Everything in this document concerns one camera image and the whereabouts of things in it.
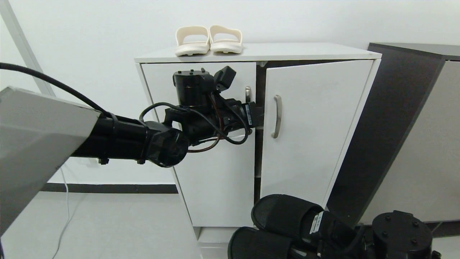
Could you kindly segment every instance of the black slipper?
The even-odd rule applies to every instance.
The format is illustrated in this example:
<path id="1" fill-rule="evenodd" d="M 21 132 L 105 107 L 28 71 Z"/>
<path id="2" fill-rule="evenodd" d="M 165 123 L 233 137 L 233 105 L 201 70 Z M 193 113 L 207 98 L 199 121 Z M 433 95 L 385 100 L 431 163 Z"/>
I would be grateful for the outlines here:
<path id="1" fill-rule="evenodd" d="M 316 251 L 297 248 L 291 238 L 249 227 L 235 231 L 228 247 L 228 259 L 316 259 L 316 256 Z"/>
<path id="2" fill-rule="evenodd" d="M 283 235 L 294 240 L 297 246 L 317 246 L 311 238 L 315 216 L 323 208 L 285 194 L 272 194 L 260 199 L 251 211 L 254 225 L 260 230 Z"/>

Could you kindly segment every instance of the cabinet handle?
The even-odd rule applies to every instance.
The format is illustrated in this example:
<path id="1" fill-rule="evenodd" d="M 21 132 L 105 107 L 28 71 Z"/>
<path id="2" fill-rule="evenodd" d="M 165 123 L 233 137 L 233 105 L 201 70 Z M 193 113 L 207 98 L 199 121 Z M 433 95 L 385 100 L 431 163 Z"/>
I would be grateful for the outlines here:
<path id="1" fill-rule="evenodd" d="M 283 109 L 283 105 L 281 102 L 281 96 L 275 95 L 275 101 L 276 101 L 276 126 L 275 126 L 275 132 L 271 134 L 271 136 L 274 139 L 276 139 L 278 135 L 280 134 L 281 115 L 282 115 L 282 109 Z"/>
<path id="2" fill-rule="evenodd" d="M 244 91 L 244 94 L 246 96 L 246 102 L 251 102 L 251 87 L 246 86 L 246 90 Z"/>

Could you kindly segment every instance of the label sticker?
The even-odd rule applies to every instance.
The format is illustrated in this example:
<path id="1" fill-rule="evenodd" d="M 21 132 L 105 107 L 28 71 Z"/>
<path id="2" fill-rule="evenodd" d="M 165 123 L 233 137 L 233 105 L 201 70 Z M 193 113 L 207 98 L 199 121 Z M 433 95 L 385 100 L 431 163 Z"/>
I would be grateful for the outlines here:
<path id="1" fill-rule="evenodd" d="M 310 229 L 310 235 L 313 233 L 313 230 L 315 230 L 317 220 L 318 220 L 318 215 L 316 215 L 315 218 L 313 219 L 313 223 L 311 224 L 311 229 Z"/>
<path id="2" fill-rule="evenodd" d="M 320 213 L 318 214 L 318 220 L 316 221 L 316 226 L 315 226 L 315 229 L 313 230 L 313 233 L 316 233 L 316 232 L 319 231 L 319 226 L 321 225 L 321 219 L 322 219 L 322 214 L 323 214 L 323 213 L 324 213 L 324 212 L 320 212 Z"/>
<path id="3" fill-rule="evenodd" d="M 247 114 L 247 122 L 249 123 L 249 126 L 253 125 L 253 120 L 251 118 L 251 111 L 249 110 L 249 104 L 246 104 L 246 114 Z"/>

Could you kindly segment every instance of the floor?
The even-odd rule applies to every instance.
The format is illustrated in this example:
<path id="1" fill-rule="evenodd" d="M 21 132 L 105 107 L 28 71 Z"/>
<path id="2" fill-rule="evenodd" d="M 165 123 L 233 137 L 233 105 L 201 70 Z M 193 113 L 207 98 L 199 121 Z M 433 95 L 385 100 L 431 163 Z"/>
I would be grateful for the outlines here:
<path id="1" fill-rule="evenodd" d="M 200 259 L 178 194 L 69 194 L 73 214 L 56 259 Z M 3 235 L 8 259 L 51 259 L 67 220 L 64 193 L 40 192 Z M 443 258 L 460 258 L 460 236 L 437 238 Z"/>

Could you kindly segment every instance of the white sandal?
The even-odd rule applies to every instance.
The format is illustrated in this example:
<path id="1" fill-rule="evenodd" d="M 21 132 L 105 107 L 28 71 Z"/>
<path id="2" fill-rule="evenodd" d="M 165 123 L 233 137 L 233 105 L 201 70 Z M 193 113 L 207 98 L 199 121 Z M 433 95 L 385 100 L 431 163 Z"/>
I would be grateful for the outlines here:
<path id="1" fill-rule="evenodd" d="M 241 53 L 243 50 L 243 35 L 238 29 L 229 29 L 220 25 L 213 25 L 209 28 L 209 33 L 211 34 L 211 50 L 214 52 L 223 52 L 223 53 Z M 214 40 L 216 34 L 230 34 L 234 35 L 238 40 L 232 39 L 222 39 Z"/>
<path id="2" fill-rule="evenodd" d="M 207 40 L 184 43 L 185 37 L 190 35 L 204 35 L 207 36 Z M 176 56 L 206 54 L 209 51 L 209 32 L 203 26 L 181 27 L 176 31 L 176 42 Z"/>

